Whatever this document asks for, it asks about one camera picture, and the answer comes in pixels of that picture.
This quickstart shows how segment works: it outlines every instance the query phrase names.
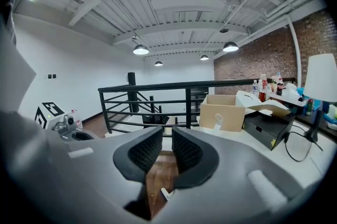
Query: open box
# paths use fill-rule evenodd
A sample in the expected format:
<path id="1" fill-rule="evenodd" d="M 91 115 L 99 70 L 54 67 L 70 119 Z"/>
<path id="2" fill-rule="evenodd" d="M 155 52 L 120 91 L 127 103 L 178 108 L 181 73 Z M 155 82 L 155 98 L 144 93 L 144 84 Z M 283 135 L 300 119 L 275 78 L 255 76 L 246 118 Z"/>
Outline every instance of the open box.
<path id="1" fill-rule="evenodd" d="M 277 101 L 262 103 L 254 94 L 243 91 L 238 91 L 236 95 L 207 95 L 200 105 L 199 125 L 213 129 L 218 123 L 216 115 L 219 114 L 223 119 L 220 130 L 240 132 L 245 115 L 255 111 L 279 118 L 290 113 Z"/>

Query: white wall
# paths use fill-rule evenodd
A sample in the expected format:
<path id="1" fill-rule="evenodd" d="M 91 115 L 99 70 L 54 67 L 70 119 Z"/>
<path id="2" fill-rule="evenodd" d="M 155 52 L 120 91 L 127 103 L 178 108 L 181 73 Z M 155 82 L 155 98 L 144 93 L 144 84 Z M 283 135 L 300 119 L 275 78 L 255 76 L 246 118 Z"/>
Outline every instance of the white wall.
<path id="1" fill-rule="evenodd" d="M 126 84 L 128 72 L 146 84 L 144 61 L 75 31 L 14 14 L 17 49 L 37 73 L 19 109 L 34 118 L 41 102 L 55 102 L 81 119 L 102 111 L 98 88 Z M 56 79 L 46 79 L 56 74 Z"/>
<path id="2" fill-rule="evenodd" d="M 149 84 L 176 83 L 176 82 L 196 82 L 214 81 L 214 63 L 212 55 L 209 60 L 201 61 L 198 54 L 175 54 L 159 56 L 163 66 L 154 66 L 157 57 L 147 57 L 145 59 L 146 75 Z M 214 89 L 210 88 L 210 93 L 214 94 Z M 146 96 L 153 95 L 154 100 L 184 100 L 185 90 L 150 91 Z M 163 112 L 184 112 L 185 103 L 162 104 Z"/>

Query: black railing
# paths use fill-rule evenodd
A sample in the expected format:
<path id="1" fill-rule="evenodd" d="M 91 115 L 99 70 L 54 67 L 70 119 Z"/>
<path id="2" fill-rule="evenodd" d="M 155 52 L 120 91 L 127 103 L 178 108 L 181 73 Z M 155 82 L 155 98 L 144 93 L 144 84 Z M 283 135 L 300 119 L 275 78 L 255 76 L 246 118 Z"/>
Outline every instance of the black railing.
<path id="1" fill-rule="evenodd" d="M 258 79 L 244 79 L 244 80 L 225 80 L 225 81 L 203 81 L 203 82 L 183 82 L 183 83 L 163 83 L 163 84 L 151 84 L 151 85 L 123 85 L 115 87 L 105 87 L 99 88 L 101 105 L 104 115 L 104 120 L 109 133 L 112 131 L 119 131 L 123 133 L 128 133 L 125 130 L 115 129 L 116 124 L 133 125 L 133 126 L 143 126 L 145 128 L 150 126 L 163 126 L 166 128 L 171 128 L 173 126 L 182 126 L 186 128 L 191 128 L 191 126 L 198 126 L 196 120 L 192 120 L 192 117 L 200 115 L 200 104 L 205 99 L 208 88 L 210 87 L 225 87 L 225 86 L 236 86 L 236 85 L 252 85 L 254 80 Z M 284 78 L 284 82 L 294 82 L 295 78 Z M 185 99 L 182 100 L 154 100 L 153 96 L 150 96 L 148 100 L 139 91 L 158 91 L 158 90 L 185 90 Z M 104 93 L 118 93 L 124 92 L 124 94 L 115 96 L 113 98 L 104 99 Z M 117 100 L 122 96 L 128 96 L 127 101 Z M 155 104 L 172 104 L 172 103 L 185 103 L 185 112 L 169 112 L 163 113 L 162 106 L 158 108 Z M 106 108 L 106 104 L 115 104 L 112 107 Z M 112 109 L 118 107 L 122 104 L 128 104 L 128 107 L 120 111 L 113 111 Z M 147 111 L 147 113 L 139 112 L 139 107 Z M 122 115 L 140 115 L 149 116 L 154 123 L 134 123 L 134 122 L 124 122 L 121 120 L 113 120 L 116 114 Z M 166 124 L 166 116 L 186 116 L 186 122 L 177 123 L 177 118 L 175 124 Z"/>

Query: brick wall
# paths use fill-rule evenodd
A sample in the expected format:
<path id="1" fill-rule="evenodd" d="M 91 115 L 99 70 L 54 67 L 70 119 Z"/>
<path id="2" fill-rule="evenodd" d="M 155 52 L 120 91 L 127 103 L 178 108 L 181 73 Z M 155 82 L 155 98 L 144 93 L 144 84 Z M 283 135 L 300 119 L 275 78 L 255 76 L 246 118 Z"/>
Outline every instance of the brick wall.
<path id="1" fill-rule="evenodd" d="M 337 28 L 326 10 L 315 12 L 294 23 L 302 62 L 302 86 L 306 79 L 308 57 L 332 53 L 337 61 Z M 252 79 L 262 73 L 267 77 L 278 71 L 282 77 L 297 77 L 296 52 L 289 27 L 280 28 L 242 46 L 237 52 L 227 53 L 214 61 L 214 78 Z M 216 94 L 235 94 L 250 91 L 251 86 L 218 87 Z"/>

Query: wooden floor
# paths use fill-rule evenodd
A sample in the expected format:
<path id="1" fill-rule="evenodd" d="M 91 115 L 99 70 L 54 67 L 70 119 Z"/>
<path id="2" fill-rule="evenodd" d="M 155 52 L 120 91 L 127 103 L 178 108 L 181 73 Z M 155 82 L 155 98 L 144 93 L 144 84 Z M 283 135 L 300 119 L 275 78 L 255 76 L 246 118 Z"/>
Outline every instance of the wooden floor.
<path id="1" fill-rule="evenodd" d="M 83 128 L 100 138 L 104 138 L 107 133 L 102 115 L 84 123 Z M 168 193 L 172 192 L 173 180 L 176 176 L 178 176 L 178 168 L 173 152 L 162 151 L 146 176 L 146 191 L 151 217 L 154 217 L 166 204 L 161 188 L 165 188 Z"/>
<path id="2" fill-rule="evenodd" d="M 162 151 L 146 175 L 146 191 L 152 218 L 166 204 L 161 188 L 165 188 L 168 193 L 172 192 L 176 176 L 178 168 L 173 152 Z"/>

